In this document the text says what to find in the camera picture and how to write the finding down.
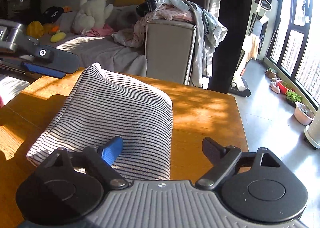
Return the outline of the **beige striped sweater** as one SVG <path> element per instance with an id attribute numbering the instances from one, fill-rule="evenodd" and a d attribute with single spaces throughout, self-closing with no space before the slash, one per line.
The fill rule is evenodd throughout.
<path id="1" fill-rule="evenodd" d="M 118 173 L 128 180 L 168 180 L 172 128 L 172 101 L 166 93 L 94 63 L 26 157 L 39 165 L 57 148 L 80 152 L 119 136 L 123 150 L 112 164 Z"/>

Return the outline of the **pile of clothes on chair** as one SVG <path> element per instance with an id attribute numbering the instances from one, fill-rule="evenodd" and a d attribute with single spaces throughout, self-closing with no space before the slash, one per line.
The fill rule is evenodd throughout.
<path id="1" fill-rule="evenodd" d="M 130 48 L 144 47 L 148 78 L 202 88 L 212 77 L 213 55 L 228 29 L 188 0 L 146 0 L 132 28 L 112 35 Z"/>

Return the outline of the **yellow plush toy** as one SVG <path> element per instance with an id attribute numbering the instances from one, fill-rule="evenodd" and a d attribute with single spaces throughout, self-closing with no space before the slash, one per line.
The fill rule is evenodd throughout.
<path id="1" fill-rule="evenodd" d="M 39 21 L 33 21 L 29 23 L 26 34 L 27 36 L 31 36 L 35 39 L 39 39 L 45 34 L 48 34 L 50 35 L 51 43 L 57 43 L 66 37 L 66 33 L 62 32 L 58 25 L 53 23 L 45 23 L 42 25 Z"/>

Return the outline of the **grey covered sofa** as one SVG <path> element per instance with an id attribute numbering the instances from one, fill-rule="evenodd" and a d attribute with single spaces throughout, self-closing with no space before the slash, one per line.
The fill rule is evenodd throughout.
<path id="1" fill-rule="evenodd" d="M 72 32 L 72 23 L 77 12 L 64 13 L 56 24 L 66 37 L 56 43 L 50 42 L 51 35 L 44 34 L 40 43 L 76 54 L 81 67 L 98 62 L 103 69 L 112 72 L 146 76 L 148 61 L 144 47 L 131 48 L 115 43 L 112 36 L 83 36 Z"/>

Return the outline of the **black cap on sofa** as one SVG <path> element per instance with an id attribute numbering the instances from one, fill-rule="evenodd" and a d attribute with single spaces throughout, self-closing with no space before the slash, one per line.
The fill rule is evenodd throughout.
<path id="1" fill-rule="evenodd" d="M 52 6 L 49 7 L 42 15 L 40 19 L 40 23 L 55 23 L 59 17 L 64 13 L 64 9 L 62 7 Z"/>

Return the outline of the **white plush rabbit toy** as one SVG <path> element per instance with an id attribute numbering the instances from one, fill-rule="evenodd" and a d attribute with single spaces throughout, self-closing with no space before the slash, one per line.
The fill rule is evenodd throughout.
<path id="1" fill-rule="evenodd" d="M 114 6 L 108 0 L 80 0 L 80 8 L 73 21 L 73 32 L 86 34 L 92 29 L 103 29 Z"/>

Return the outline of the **pink cloth on sofa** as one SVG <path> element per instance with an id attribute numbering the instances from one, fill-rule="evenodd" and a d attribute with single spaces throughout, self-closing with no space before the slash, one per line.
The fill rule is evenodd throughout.
<path id="1" fill-rule="evenodd" d="M 89 31 L 85 32 L 85 36 L 93 37 L 93 36 L 110 36 L 114 33 L 112 27 L 110 27 L 107 23 L 103 26 L 103 28 L 92 28 Z"/>

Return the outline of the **white upright vacuum cleaner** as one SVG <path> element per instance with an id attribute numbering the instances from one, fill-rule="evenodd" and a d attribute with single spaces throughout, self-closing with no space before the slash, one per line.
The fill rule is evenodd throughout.
<path id="1" fill-rule="evenodd" d="M 257 21 L 258 15 L 261 10 L 264 13 L 269 12 L 272 9 L 272 4 L 268 0 L 259 0 L 255 14 L 251 19 L 250 27 L 247 35 L 245 36 L 240 52 L 240 58 L 236 66 L 229 92 L 241 97 L 250 97 L 251 91 L 248 88 L 246 80 L 243 78 L 243 74 L 246 70 L 247 64 L 253 59 L 256 60 L 258 56 L 260 38 L 253 34 L 254 24 Z M 260 20 L 262 24 L 268 21 L 268 17 L 264 14 Z"/>

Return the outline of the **small green potted plant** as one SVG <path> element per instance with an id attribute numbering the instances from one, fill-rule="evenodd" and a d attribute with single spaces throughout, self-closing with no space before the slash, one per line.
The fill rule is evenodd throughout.
<path id="1" fill-rule="evenodd" d="M 287 103 L 292 107 L 296 107 L 297 101 L 300 103 L 302 102 L 302 97 L 293 90 L 288 90 L 285 96 L 286 96 L 285 99 Z"/>

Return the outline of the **red flower pot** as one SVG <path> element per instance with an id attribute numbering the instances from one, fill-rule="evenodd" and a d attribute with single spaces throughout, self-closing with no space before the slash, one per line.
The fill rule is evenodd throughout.
<path id="1" fill-rule="evenodd" d="M 287 91 L 291 89 L 291 88 L 287 87 L 287 83 L 283 82 L 283 80 L 277 80 L 276 83 L 280 89 L 281 94 L 283 94 L 283 95 L 286 95 Z"/>

